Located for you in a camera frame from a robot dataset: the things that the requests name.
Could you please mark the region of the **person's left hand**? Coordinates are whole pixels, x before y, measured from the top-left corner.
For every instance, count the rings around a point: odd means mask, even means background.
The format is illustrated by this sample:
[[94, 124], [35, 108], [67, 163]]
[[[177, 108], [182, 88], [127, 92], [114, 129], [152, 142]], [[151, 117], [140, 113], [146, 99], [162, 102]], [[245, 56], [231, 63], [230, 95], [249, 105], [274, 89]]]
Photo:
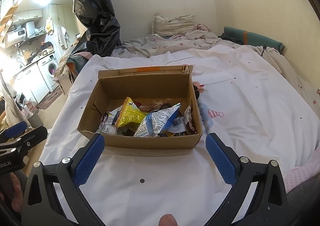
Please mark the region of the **person's left hand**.
[[10, 174], [1, 175], [1, 200], [4, 201], [4, 193], [11, 201], [11, 207], [15, 212], [21, 213], [23, 207], [24, 190], [28, 178], [21, 170]]

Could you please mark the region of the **person's right hand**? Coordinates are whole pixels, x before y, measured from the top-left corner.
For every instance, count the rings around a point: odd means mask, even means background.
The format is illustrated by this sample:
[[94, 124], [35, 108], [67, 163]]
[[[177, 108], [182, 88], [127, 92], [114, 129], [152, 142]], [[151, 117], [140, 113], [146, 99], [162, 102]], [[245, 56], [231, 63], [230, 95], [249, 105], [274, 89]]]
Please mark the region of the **person's right hand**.
[[159, 226], [178, 226], [178, 223], [172, 214], [163, 215], [158, 223]]

